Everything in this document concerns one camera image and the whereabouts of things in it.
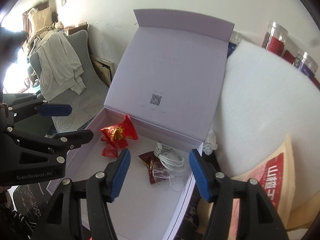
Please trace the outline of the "dark brown candy packet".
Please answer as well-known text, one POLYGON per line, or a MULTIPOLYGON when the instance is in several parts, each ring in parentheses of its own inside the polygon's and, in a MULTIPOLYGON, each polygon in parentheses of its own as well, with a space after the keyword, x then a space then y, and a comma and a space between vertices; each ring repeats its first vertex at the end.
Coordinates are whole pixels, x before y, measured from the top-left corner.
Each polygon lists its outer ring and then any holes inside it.
POLYGON ((153 176, 153 169, 154 168, 163 168, 163 165, 160 162, 160 159, 157 158, 152 151, 140 154, 139 158, 144 162, 144 164, 148 168, 150 184, 151 185, 161 184, 162 183, 161 178, 154 178, 154 176, 153 176))

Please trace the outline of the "grey sweatshirt on chair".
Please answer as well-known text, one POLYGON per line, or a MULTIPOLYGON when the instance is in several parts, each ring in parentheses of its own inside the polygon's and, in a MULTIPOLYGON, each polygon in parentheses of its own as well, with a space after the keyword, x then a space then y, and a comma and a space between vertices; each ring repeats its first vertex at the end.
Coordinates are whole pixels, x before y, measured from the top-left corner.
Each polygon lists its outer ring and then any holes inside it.
POLYGON ((86 89, 80 59, 63 33, 53 33, 37 54, 41 66, 41 93, 47 101, 68 89, 78 95, 86 89))

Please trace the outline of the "brown paper bag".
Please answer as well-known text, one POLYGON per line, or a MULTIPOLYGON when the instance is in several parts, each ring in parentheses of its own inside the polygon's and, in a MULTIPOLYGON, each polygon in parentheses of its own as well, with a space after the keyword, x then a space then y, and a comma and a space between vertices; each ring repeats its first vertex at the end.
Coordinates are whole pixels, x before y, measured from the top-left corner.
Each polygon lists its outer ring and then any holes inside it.
POLYGON ((313 222, 319 213, 319 205, 319 192, 317 192, 313 197, 290 213, 286 228, 294 229, 313 222))

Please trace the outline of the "clear jar purple label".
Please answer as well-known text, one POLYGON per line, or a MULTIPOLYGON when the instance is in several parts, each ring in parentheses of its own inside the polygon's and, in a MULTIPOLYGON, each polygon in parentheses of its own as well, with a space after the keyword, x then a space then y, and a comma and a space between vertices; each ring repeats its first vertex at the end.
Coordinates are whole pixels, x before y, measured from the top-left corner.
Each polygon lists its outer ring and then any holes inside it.
POLYGON ((294 59, 293 66, 306 75, 310 80, 315 77, 318 70, 318 64, 316 61, 303 50, 298 51, 294 59))

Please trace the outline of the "red gold character snack packet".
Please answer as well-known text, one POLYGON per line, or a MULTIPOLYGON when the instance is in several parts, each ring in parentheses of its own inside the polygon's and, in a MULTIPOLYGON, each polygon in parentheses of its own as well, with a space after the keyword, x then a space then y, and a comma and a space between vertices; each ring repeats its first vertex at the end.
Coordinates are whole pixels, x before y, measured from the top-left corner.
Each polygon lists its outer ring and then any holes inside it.
POLYGON ((100 129, 105 137, 109 137, 112 141, 120 139, 138 140, 138 134, 131 121, 129 115, 125 115, 124 120, 116 125, 104 127, 100 129))

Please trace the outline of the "white foam board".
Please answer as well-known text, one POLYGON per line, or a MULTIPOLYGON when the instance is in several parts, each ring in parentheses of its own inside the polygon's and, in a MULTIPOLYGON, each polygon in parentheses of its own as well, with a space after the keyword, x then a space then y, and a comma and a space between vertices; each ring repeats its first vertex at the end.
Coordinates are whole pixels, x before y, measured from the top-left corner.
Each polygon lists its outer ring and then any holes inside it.
POLYGON ((227 59, 214 117, 218 160, 240 175, 291 135, 296 169, 319 176, 319 90, 291 64, 243 41, 227 59))

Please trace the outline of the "dark green sofa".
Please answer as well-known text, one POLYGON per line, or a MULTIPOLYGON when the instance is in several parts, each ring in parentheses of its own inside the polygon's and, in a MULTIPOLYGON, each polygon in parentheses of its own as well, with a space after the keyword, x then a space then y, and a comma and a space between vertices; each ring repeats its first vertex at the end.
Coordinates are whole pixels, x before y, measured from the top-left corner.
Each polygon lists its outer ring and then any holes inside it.
MULTIPOLYGON (((10 107, 14 107, 20 103, 36 100, 37 94, 7 94, 6 97, 8 98, 7 104, 10 107)), ((19 131, 39 137, 44 137, 45 135, 49 134, 52 128, 53 131, 55 131, 52 118, 47 116, 41 116, 40 114, 35 114, 21 121, 15 122, 15 128, 19 131)))

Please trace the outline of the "open lavender gift box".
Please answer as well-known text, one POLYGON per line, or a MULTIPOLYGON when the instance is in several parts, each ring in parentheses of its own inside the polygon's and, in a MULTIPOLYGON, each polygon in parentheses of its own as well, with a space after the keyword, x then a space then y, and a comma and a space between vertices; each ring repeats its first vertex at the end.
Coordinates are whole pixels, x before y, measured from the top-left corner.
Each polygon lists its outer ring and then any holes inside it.
POLYGON ((101 129, 129 115, 138 140, 129 140, 131 163, 120 195, 108 206, 119 239, 174 239, 195 179, 150 184, 140 155, 157 142, 185 158, 203 148, 219 101, 234 24, 194 12, 136 9, 138 29, 108 90, 104 108, 89 124, 92 141, 67 155, 66 177, 85 180, 105 169, 101 129))

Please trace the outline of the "red candy packet white text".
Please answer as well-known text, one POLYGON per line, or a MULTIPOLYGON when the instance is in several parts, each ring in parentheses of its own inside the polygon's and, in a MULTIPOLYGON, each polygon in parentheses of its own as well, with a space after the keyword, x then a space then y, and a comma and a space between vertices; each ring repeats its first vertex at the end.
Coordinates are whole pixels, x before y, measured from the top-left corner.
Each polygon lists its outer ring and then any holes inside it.
POLYGON ((104 156, 104 157, 108 157, 108 158, 117 158, 118 157, 118 151, 112 145, 107 144, 106 147, 104 147, 101 155, 104 156))

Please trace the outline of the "clear jar behind box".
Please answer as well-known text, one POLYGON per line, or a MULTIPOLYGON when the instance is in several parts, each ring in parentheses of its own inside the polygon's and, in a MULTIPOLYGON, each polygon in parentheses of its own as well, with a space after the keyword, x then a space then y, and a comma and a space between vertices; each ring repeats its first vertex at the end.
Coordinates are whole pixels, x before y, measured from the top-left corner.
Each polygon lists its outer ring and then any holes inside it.
POLYGON ((237 31, 232 32, 228 42, 227 57, 230 57, 230 55, 236 50, 237 46, 240 44, 242 39, 243 39, 242 33, 239 33, 237 31))

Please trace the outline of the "clear jar red contents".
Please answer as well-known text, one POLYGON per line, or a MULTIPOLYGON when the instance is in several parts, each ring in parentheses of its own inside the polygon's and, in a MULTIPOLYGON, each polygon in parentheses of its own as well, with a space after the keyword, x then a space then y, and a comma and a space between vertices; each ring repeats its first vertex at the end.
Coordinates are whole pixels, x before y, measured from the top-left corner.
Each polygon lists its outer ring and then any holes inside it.
POLYGON ((281 56, 288 34, 289 32, 279 23, 270 21, 261 47, 281 56))

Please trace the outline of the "clear acrylic holder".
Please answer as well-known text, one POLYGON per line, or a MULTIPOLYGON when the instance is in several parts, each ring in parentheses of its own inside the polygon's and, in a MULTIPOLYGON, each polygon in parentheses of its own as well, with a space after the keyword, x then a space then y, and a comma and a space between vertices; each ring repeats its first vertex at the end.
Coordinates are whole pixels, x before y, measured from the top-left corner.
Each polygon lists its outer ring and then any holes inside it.
POLYGON ((167 182, 172 191, 182 191, 186 178, 184 171, 172 171, 164 166, 161 166, 161 163, 155 162, 152 165, 151 172, 152 177, 157 185, 162 185, 164 182, 167 182))

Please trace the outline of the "pile of clothes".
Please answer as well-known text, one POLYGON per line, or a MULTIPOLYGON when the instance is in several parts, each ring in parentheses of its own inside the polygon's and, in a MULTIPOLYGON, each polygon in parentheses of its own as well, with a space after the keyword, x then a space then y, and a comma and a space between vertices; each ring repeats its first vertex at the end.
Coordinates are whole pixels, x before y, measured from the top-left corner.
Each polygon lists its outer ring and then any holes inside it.
POLYGON ((39 78, 37 77, 37 74, 35 73, 35 70, 31 67, 30 63, 30 57, 34 53, 37 52, 37 50, 46 42, 53 33, 57 32, 64 32, 64 26, 59 21, 56 23, 53 23, 50 26, 42 27, 41 29, 37 30, 35 34, 32 35, 30 40, 27 43, 27 74, 28 77, 25 79, 24 84, 27 88, 35 87, 39 85, 39 78))

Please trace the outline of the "wooden picture frame on floor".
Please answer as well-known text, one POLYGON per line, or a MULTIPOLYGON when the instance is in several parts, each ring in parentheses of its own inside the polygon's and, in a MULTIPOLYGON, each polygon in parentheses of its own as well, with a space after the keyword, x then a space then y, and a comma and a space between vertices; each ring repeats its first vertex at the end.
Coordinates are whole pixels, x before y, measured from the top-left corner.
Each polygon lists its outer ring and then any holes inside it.
POLYGON ((94 55, 91 55, 91 59, 95 72, 99 78, 103 81, 103 83, 110 87, 116 72, 114 62, 94 55))

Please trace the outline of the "crumpled white tissue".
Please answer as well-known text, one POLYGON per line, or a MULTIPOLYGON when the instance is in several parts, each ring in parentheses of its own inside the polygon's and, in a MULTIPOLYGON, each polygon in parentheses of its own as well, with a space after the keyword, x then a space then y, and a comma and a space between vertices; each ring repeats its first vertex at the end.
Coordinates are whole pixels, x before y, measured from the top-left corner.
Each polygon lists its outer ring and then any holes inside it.
POLYGON ((203 143, 203 152, 206 155, 211 155, 215 150, 217 150, 216 135, 215 132, 211 129, 208 132, 205 142, 203 143))

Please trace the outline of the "kraft hawthorn snack pouch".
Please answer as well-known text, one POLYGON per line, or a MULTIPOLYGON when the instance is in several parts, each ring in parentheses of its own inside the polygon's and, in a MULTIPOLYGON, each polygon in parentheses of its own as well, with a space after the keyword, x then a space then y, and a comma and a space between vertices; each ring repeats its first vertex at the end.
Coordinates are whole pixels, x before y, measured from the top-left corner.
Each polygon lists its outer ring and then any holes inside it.
POLYGON ((200 200, 198 231, 204 239, 288 239, 296 187, 290 135, 273 154, 231 182, 233 199, 226 218, 215 213, 214 203, 200 200))

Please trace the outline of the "grey leaf pattern chair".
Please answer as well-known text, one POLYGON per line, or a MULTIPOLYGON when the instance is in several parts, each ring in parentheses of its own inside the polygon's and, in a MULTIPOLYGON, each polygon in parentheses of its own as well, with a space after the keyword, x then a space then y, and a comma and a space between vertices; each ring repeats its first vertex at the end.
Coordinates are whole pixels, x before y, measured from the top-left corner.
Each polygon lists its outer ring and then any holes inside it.
POLYGON ((29 60, 44 99, 72 107, 69 116, 52 117, 57 132, 79 130, 103 109, 108 86, 94 70, 87 31, 53 33, 29 60))

